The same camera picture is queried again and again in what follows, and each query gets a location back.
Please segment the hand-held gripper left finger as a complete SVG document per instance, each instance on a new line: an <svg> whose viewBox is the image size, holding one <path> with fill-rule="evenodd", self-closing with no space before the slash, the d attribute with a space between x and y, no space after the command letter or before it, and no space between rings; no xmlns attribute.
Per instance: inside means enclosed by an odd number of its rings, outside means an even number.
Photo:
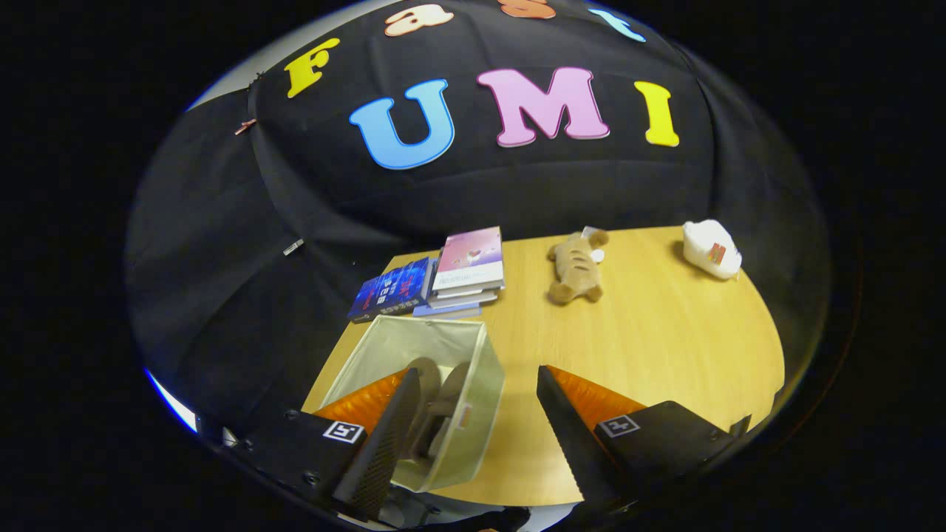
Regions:
<svg viewBox="0 0 946 532"><path fill-rule="evenodd" d="M420 377L418 368L404 368L325 415L287 410L225 452L295 502L375 521L421 403Z"/></svg>

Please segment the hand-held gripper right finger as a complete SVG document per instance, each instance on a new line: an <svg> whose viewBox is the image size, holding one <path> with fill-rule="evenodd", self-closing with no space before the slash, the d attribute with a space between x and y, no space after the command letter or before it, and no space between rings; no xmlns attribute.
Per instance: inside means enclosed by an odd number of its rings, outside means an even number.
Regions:
<svg viewBox="0 0 946 532"><path fill-rule="evenodd" d="M673 400L644 406L555 366L537 397L589 511L617 511L703 474L750 427L724 430Z"/></svg>

